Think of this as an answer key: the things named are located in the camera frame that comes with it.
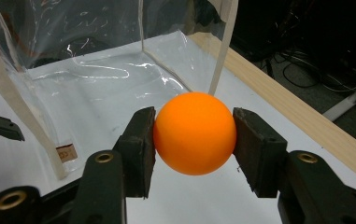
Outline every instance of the small label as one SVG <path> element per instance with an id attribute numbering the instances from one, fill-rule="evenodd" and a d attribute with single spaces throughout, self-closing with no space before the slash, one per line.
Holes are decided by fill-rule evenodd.
<path id="1" fill-rule="evenodd" d="M 72 161 L 78 157 L 73 144 L 57 147 L 56 151 L 58 152 L 59 158 L 61 158 L 62 162 Z"/>

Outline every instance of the brass screw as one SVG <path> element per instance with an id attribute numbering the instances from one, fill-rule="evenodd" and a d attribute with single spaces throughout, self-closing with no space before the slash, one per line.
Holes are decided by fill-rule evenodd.
<path id="1" fill-rule="evenodd" d="M 26 199 L 26 193 L 23 190 L 15 190 L 6 194 L 0 199 L 0 210 L 8 210 L 13 208 Z"/>
<path id="2" fill-rule="evenodd" d="M 307 162 L 307 163 L 316 163 L 316 162 L 318 162 L 318 159 L 315 156 L 313 156 L 313 155 L 311 155 L 309 153 L 305 153 L 305 152 L 298 154 L 297 157 L 301 161 L 304 161 L 304 162 Z"/>
<path id="3" fill-rule="evenodd" d="M 104 163 L 113 160 L 113 154 L 111 153 L 102 153 L 96 156 L 95 160 L 99 163 Z"/>

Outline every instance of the white table surface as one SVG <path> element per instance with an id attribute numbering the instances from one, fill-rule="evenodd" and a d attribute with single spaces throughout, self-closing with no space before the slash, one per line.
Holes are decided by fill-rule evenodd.
<path id="1" fill-rule="evenodd" d="M 306 150 L 323 157 L 346 185 L 356 188 L 356 174 L 283 117 L 253 90 L 223 70 L 216 96 L 232 110 L 256 112 L 288 140 L 288 151 Z M 42 195 L 79 178 L 81 170 L 57 180 L 44 148 L 0 96 L 0 116 L 17 123 L 24 142 L 0 136 L 0 191 L 35 186 Z M 257 199 L 232 156 L 209 175 L 179 174 L 157 156 L 150 197 L 127 199 L 128 223 L 281 223 L 277 199 Z"/>

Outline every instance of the orange ball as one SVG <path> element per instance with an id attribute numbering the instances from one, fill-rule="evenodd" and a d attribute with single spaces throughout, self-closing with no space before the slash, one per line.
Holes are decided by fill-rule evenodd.
<path id="1" fill-rule="evenodd" d="M 205 175 L 230 158 L 236 129 L 229 109 L 217 98 L 183 93 L 164 105 L 153 129 L 163 161 L 185 175 Z"/>

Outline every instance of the transparent plastic sheet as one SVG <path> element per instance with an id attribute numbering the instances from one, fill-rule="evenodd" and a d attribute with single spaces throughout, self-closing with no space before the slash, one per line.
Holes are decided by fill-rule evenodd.
<path id="1" fill-rule="evenodd" d="M 0 0 L 0 54 L 48 138 L 56 147 L 75 147 L 78 158 L 64 163 L 66 171 L 112 148 L 136 110 L 159 110 L 185 91 L 209 91 L 221 50 L 212 55 L 204 46 L 215 36 L 223 40 L 227 22 L 215 6 Z M 191 39 L 198 32 L 209 37 L 202 46 Z"/>

